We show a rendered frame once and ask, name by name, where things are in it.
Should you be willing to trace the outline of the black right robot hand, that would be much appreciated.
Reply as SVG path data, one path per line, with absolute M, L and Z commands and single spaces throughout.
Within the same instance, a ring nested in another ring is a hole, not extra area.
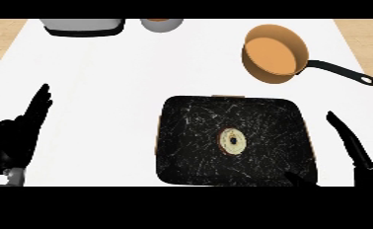
M 373 188 L 373 159 L 369 158 L 362 144 L 352 130 L 333 112 L 327 112 L 325 121 L 331 125 L 341 145 L 352 160 L 353 185 L 362 188 Z M 285 136 L 285 155 L 291 167 L 284 170 L 282 179 L 288 187 L 316 187 L 315 157 L 310 151 L 310 139 L 300 113 L 290 115 L 280 121 L 282 135 Z

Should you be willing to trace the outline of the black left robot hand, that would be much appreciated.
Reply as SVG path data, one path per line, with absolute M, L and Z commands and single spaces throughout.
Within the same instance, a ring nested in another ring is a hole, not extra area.
M 30 163 L 51 104 L 50 85 L 44 84 L 24 113 L 0 121 L 0 175 L 13 168 L 24 169 Z

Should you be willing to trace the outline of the black marbled tray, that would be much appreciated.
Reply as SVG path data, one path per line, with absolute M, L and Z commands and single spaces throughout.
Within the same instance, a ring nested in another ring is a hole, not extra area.
M 173 185 L 287 187 L 316 182 L 305 121 L 284 99 L 172 96 L 157 136 L 156 174 Z

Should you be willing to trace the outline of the cream frosted cupcake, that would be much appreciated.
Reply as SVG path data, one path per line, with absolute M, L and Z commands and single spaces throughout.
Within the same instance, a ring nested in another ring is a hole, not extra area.
M 234 127 L 224 127 L 216 135 L 216 144 L 225 155 L 237 156 L 246 149 L 246 137 Z

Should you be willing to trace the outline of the grey appliance with black base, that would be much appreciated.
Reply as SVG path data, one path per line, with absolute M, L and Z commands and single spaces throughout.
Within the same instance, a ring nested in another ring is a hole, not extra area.
M 92 38 L 117 35 L 123 19 L 41 19 L 50 35 L 70 38 Z

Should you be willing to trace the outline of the grey round cup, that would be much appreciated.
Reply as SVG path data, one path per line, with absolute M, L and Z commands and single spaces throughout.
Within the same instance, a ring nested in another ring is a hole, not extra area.
M 142 27 L 153 33 L 166 33 L 172 31 L 182 23 L 182 19 L 141 19 Z

